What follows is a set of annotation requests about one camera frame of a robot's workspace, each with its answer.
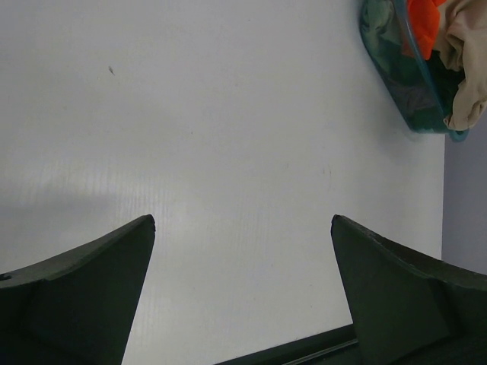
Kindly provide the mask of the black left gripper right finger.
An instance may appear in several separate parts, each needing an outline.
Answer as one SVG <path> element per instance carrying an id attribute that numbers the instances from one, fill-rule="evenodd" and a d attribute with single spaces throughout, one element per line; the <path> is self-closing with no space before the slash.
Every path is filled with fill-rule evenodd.
<path id="1" fill-rule="evenodd" d="M 336 215 L 331 238 L 364 364 L 484 364 L 486 276 Z"/>

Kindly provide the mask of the beige t shirt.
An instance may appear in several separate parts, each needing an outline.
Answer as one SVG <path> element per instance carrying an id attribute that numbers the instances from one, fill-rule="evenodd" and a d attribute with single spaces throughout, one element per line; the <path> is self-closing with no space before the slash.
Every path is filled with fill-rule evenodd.
<path id="1" fill-rule="evenodd" d="M 441 19 L 434 49 L 446 68 L 465 74 L 445 124 L 463 131 L 472 128 L 486 110 L 486 1 L 446 1 L 438 10 Z"/>

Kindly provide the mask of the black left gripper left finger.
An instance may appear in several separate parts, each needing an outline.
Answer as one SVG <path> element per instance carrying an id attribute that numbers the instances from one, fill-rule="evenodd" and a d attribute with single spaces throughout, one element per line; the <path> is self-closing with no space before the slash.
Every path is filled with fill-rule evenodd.
<path id="1" fill-rule="evenodd" d="M 120 364 L 155 241 L 147 214 L 1 275 L 3 364 Z"/>

